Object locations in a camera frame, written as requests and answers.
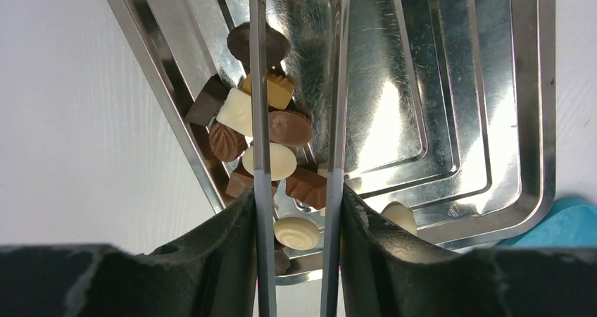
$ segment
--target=metal bar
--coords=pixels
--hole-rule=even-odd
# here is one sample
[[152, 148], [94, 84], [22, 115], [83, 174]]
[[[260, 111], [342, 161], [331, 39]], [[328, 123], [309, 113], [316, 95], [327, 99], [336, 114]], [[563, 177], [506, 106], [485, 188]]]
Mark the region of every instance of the metal bar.
[[276, 316], [274, 265], [274, 210], [270, 170], [268, 93], [265, 83], [265, 0], [249, 0], [251, 73], [253, 80], [253, 146], [255, 157], [255, 202], [257, 206], [257, 279], [259, 316]]
[[340, 209], [344, 188], [346, 108], [348, 101], [348, 15], [350, 0], [336, 4], [336, 58], [332, 97], [332, 127], [327, 171], [325, 236], [321, 316], [336, 316], [338, 306], [338, 266], [340, 256]]

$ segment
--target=teal cloth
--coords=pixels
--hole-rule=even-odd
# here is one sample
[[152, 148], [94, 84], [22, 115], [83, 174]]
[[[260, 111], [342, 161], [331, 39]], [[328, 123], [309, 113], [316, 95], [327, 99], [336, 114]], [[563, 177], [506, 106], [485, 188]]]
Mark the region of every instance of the teal cloth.
[[597, 206], [584, 199], [562, 199], [523, 235], [504, 240], [512, 247], [597, 247]]

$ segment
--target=white chocolate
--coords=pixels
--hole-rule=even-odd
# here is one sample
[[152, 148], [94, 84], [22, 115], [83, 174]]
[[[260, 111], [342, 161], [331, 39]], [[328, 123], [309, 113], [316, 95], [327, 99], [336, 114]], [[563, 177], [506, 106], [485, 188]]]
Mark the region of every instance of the white chocolate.
[[215, 119], [244, 136], [253, 137], [251, 97], [239, 89], [232, 88]]
[[[253, 146], [244, 152], [242, 162], [246, 171], [251, 175], [255, 175]], [[278, 143], [270, 143], [270, 169], [272, 171], [272, 182], [285, 179], [296, 170], [296, 156], [287, 147]]]
[[318, 165], [318, 174], [327, 178], [327, 162], [319, 163]]
[[320, 233], [315, 224], [298, 217], [286, 217], [274, 225], [278, 242], [295, 250], [313, 249], [319, 242]]
[[403, 228], [414, 236], [417, 235], [417, 222], [415, 221], [415, 214], [404, 205], [394, 202], [384, 209], [382, 215], [392, 221], [398, 227]]

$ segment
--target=rectangular chocolate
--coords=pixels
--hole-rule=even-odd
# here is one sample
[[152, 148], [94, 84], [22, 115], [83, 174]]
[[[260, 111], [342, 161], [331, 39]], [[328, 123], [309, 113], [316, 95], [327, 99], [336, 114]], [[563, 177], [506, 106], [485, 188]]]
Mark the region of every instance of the rectangular chocolate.
[[[267, 73], [265, 75], [268, 81], [268, 103], [270, 106], [284, 110], [290, 103], [292, 99], [292, 94], [294, 93], [294, 85], [288, 81], [287, 78], [282, 76], [276, 76], [272, 73]], [[242, 91], [252, 95], [253, 89], [251, 88], [251, 74], [249, 73], [246, 76], [245, 81], [242, 85]]]
[[325, 207], [327, 179], [303, 167], [286, 179], [286, 195], [320, 210]]
[[207, 126], [224, 105], [229, 90], [223, 85], [218, 75], [210, 77], [201, 92], [199, 92], [197, 100], [191, 106], [184, 120], [201, 127]]
[[[246, 190], [246, 188], [252, 186], [253, 182], [253, 176], [245, 170], [245, 168], [242, 166], [242, 163], [239, 163], [239, 166], [230, 174], [230, 181], [228, 181], [226, 194], [237, 198]], [[277, 183], [272, 182], [272, 197], [276, 193], [277, 189]]]

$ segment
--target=reflective metal surface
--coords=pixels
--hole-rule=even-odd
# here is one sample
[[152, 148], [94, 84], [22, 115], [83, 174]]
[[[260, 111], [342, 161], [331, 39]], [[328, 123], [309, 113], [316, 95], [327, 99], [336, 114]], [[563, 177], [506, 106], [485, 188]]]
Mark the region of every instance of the reflective metal surface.
[[[282, 68], [315, 136], [299, 162], [328, 157], [337, 0], [268, 0], [292, 43]], [[199, 182], [220, 211], [234, 163], [208, 154], [184, 117], [209, 76], [245, 75], [226, 47], [249, 0], [108, 0]], [[415, 214], [418, 236], [449, 249], [518, 235], [555, 191], [555, 0], [351, 0], [345, 182], [381, 212]], [[316, 211], [276, 194], [275, 217]], [[322, 276], [322, 241], [279, 285]]]

